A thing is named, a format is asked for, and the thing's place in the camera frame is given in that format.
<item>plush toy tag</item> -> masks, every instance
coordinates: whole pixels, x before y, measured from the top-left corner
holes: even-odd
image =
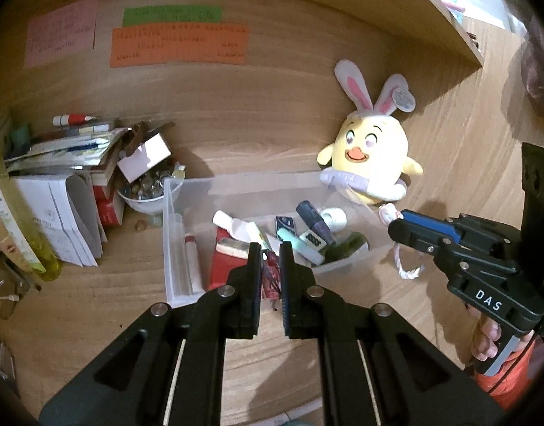
[[[392,91],[392,101],[396,108],[403,112],[412,112],[416,108],[416,99],[407,89],[396,88]]]

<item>red and white tube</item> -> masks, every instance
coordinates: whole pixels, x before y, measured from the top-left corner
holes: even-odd
[[[83,125],[87,121],[96,120],[96,117],[84,115],[83,113],[67,113],[65,115],[57,115],[53,118],[54,126],[75,126]]]
[[[203,279],[201,278],[201,267],[199,266],[199,251],[197,250],[197,239],[193,234],[185,234],[185,255],[187,256],[187,269],[191,292],[193,294],[204,293]]]

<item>green paper note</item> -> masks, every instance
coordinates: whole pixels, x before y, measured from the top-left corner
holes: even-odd
[[[123,27],[151,24],[153,22],[220,22],[222,8],[173,4],[162,6],[142,6],[124,10]]]

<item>stack of books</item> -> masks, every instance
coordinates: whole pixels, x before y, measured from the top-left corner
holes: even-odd
[[[115,188],[122,136],[127,128],[34,143],[5,161],[10,175],[79,174],[92,186],[102,226],[122,224],[124,200]]]

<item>yellow bottle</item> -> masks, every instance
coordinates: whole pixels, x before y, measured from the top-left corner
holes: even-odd
[[[9,179],[1,156],[0,218],[24,259],[41,280],[55,280],[60,274],[61,262],[33,222],[28,206]]]

